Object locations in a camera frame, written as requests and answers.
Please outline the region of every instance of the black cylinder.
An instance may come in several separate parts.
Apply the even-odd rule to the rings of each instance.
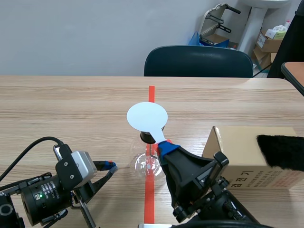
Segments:
[[[23,188],[21,198],[32,226],[72,205],[71,192],[62,188],[57,175]]]
[[[153,139],[152,135],[149,132],[141,132],[141,140],[146,144],[154,144],[155,140]]]

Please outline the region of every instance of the black fuzzy material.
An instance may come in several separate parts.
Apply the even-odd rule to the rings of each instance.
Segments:
[[[303,137],[258,135],[256,139],[271,167],[304,171]]]

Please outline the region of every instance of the blue clamp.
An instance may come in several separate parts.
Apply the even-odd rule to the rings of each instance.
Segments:
[[[105,161],[104,166],[101,169],[101,171],[110,170],[112,167],[115,167],[115,166],[116,166],[115,162]]]
[[[175,145],[167,141],[161,142],[157,146],[158,150],[160,151],[160,157],[162,161],[164,161],[163,158],[166,154],[169,154],[180,147],[180,145]]]

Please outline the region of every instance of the chair backrest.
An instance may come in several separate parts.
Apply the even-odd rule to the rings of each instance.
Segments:
[[[241,51],[206,46],[166,46],[147,57],[144,76],[252,77],[253,66]]]

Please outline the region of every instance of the white paper disc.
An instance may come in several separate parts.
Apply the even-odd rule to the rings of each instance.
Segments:
[[[137,103],[129,109],[127,120],[131,127],[136,130],[149,132],[156,143],[166,140],[162,128],[168,121],[168,114],[159,104],[152,102]]]

